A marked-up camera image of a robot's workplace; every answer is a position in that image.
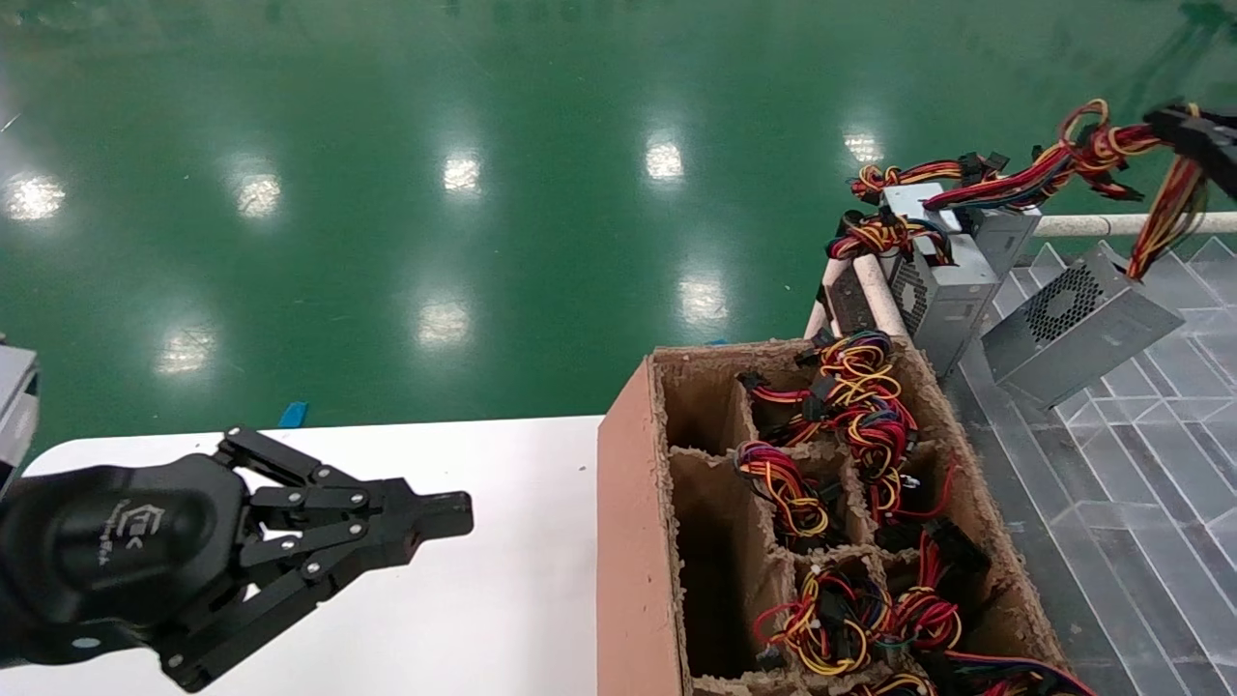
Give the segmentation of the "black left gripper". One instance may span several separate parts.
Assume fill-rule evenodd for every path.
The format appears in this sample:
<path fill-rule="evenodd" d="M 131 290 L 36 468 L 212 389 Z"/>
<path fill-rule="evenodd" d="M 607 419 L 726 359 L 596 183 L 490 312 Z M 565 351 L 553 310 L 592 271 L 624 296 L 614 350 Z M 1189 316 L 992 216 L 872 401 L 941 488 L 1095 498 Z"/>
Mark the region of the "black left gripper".
<path fill-rule="evenodd" d="M 465 492 L 354 478 L 246 427 L 226 431 L 214 457 L 14 481 L 2 497 L 2 666 L 146 648 L 195 694 L 362 574 L 475 525 Z M 275 486 L 250 493 L 228 467 Z M 306 532 L 291 551 L 252 543 L 244 553 L 259 560 L 240 574 L 257 530 L 247 509 L 270 529 Z"/>

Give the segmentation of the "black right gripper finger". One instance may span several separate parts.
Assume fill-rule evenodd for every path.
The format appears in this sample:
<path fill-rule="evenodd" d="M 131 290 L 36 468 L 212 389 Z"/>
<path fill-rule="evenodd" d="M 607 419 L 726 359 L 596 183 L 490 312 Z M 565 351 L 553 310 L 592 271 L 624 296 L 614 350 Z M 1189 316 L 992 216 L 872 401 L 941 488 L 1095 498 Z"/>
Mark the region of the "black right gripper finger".
<path fill-rule="evenodd" d="M 1166 103 L 1144 114 L 1144 122 L 1157 138 L 1171 147 L 1227 145 L 1235 140 L 1236 110 L 1202 108 L 1194 103 Z"/>
<path fill-rule="evenodd" d="M 1192 155 L 1207 180 L 1213 182 L 1236 202 L 1236 143 L 1202 143 Z"/>

